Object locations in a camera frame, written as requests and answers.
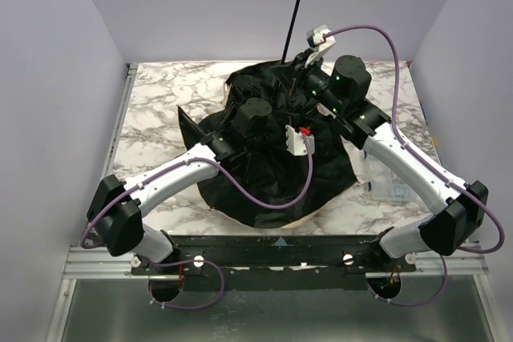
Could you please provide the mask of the beige umbrella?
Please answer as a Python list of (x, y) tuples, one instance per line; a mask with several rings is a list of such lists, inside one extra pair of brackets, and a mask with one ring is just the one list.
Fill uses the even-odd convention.
[[(258, 142), (218, 175), (197, 184), (212, 209), (255, 228), (296, 226), (331, 199), (352, 187), (357, 177), (340, 136), (317, 102), (278, 81), (275, 62), (262, 62), (231, 73), (224, 107), (198, 124), (205, 132), (220, 128), (222, 112), (250, 98), (268, 102), (273, 112)], [(286, 150), (285, 126), (310, 129), (315, 153), (294, 156)]]

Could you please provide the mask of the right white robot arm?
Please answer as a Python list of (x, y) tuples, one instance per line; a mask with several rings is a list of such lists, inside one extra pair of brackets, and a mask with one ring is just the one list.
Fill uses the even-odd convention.
[(352, 55), (341, 56), (331, 74), (309, 51), (293, 66), (294, 86), (330, 111), (337, 132), (393, 171), (430, 210), (425, 219), (381, 235), (383, 252), (391, 258), (422, 251), (451, 255), (482, 224), (488, 189), (453, 175), (408, 141), (393, 119), (367, 99), (370, 81), (363, 61)]

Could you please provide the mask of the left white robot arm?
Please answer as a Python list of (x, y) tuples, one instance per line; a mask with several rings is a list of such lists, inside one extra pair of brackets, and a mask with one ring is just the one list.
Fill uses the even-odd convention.
[(171, 240), (163, 232), (145, 226), (144, 216), (240, 159), (248, 145), (259, 141), (273, 109), (259, 98), (250, 98), (239, 107), (230, 105), (222, 112), (220, 128), (210, 132), (203, 131), (182, 108), (177, 111), (180, 129), (192, 133), (182, 155), (125, 180), (109, 175), (99, 183), (87, 213), (87, 231), (95, 231), (112, 256), (133, 251), (154, 262), (168, 258)]

